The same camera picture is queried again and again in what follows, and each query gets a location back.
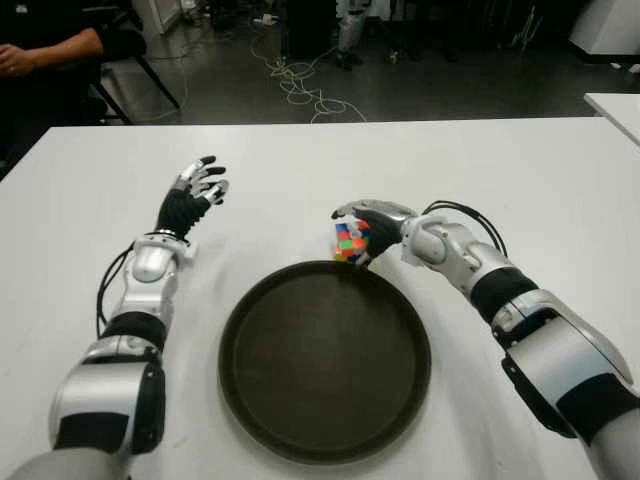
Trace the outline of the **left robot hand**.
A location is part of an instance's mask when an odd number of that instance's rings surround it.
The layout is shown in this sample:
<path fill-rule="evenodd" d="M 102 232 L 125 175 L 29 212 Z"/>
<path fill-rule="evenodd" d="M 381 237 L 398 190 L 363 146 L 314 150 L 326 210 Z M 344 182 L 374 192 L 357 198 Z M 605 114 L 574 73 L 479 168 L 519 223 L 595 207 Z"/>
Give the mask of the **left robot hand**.
<path fill-rule="evenodd" d="M 216 161 L 215 155 L 202 157 L 178 174 L 160 206 L 157 231 L 184 240 L 212 206 L 224 202 L 230 183 L 219 179 L 226 168 Z"/>

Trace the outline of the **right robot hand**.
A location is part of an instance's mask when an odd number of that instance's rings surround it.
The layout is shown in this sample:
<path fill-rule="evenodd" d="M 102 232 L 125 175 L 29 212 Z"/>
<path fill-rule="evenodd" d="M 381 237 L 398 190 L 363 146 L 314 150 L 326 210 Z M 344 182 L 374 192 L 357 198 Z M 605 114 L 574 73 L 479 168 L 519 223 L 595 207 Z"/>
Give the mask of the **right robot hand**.
<path fill-rule="evenodd" d="M 365 252 L 356 265 L 367 267 L 390 246 L 402 241 L 403 225 L 418 214 L 409 207 L 384 200 L 361 199 L 346 203 L 331 214 L 332 220 L 352 216 L 369 225 L 370 234 Z"/>

